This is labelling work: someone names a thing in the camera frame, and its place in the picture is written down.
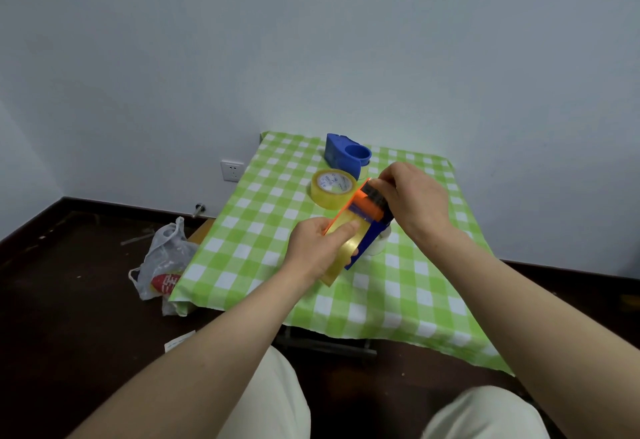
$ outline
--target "tape label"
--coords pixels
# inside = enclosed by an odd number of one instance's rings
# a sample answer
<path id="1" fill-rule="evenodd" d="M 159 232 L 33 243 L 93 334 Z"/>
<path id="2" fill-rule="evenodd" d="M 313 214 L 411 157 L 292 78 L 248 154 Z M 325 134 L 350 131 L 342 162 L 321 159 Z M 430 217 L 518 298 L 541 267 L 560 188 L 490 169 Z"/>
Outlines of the tape label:
<path id="1" fill-rule="evenodd" d="M 325 192 L 337 193 L 338 195 L 350 192 L 353 188 L 351 181 L 340 173 L 324 173 L 317 177 L 317 184 Z"/>

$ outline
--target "paper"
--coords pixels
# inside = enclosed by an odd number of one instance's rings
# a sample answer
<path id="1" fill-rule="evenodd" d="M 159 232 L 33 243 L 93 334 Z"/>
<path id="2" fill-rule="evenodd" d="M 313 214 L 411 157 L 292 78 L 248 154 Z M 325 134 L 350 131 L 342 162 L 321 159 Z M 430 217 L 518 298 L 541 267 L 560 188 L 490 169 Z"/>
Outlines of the paper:
<path id="1" fill-rule="evenodd" d="M 185 341 L 188 337 L 195 334 L 196 334 L 196 330 L 189 331 L 186 335 L 182 335 L 182 336 L 179 336 L 178 338 L 174 338 L 173 340 L 168 341 L 167 343 L 164 344 L 164 352 L 166 353 L 172 348 L 175 348 L 176 346 L 180 345 L 180 343 Z"/>

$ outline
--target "forearm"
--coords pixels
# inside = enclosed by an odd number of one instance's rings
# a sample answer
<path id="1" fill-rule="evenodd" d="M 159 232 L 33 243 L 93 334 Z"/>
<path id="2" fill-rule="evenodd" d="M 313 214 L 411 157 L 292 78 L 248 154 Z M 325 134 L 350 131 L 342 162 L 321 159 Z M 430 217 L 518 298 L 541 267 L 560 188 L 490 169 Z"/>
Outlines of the forearm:
<path id="1" fill-rule="evenodd" d="M 216 437 L 280 325 L 308 286 L 281 269 L 132 378 L 72 434 Z"/>
<path id="2" fill-rule="evenodd" d="M 640 431 L 640 352 L 451 230 L 420 249 L 569 437 Z"/>

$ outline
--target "green checkered tablecloth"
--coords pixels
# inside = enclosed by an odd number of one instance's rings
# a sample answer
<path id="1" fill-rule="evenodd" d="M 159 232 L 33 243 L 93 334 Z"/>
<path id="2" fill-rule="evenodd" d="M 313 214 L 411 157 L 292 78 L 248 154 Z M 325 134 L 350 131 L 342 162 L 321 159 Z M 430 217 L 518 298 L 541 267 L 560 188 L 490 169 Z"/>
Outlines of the green checkered tablecloth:
<path id="1" fill-rule="evenodd" d="M 308 194 L 313 174 L 328 168 L 324 139 L 274 132 L 263 136 L 236 191 L 176 285 L 172 301 L 229 309 L 275 272 L 297 221 L 337 214 L 317 206 Z M 447 188 L 454 225 L 488 249 L 448 160 L 370 148 L 369 176 L 394 161 L 413 163 Z M 460 295 L 396 222 L 383 253 L 360 257 L 331 287 L 316 283 L 285 324 L 335 338 L 403 341 L 509 372 Z"/>

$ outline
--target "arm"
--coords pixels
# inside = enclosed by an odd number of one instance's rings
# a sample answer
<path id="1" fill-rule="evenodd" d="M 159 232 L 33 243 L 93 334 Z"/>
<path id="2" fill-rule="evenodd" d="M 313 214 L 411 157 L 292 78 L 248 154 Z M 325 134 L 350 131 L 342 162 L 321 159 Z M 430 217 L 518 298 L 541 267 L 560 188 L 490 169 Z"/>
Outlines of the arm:
<path id="1" fill-rule="evenodd" d="M 328 218 L 300 222 L 271 279 L 103 403 L 70 438 L 214 438 L 280 325 L 333 262 L 357 225 L 322 235 Z"/>
<path id="2" fill-rule="evenodd" d="M 454 228 L 447 192 L 418 168 L 394 163 L 372 185 L 567 437 L 640 435 L 640 351 Z"/>

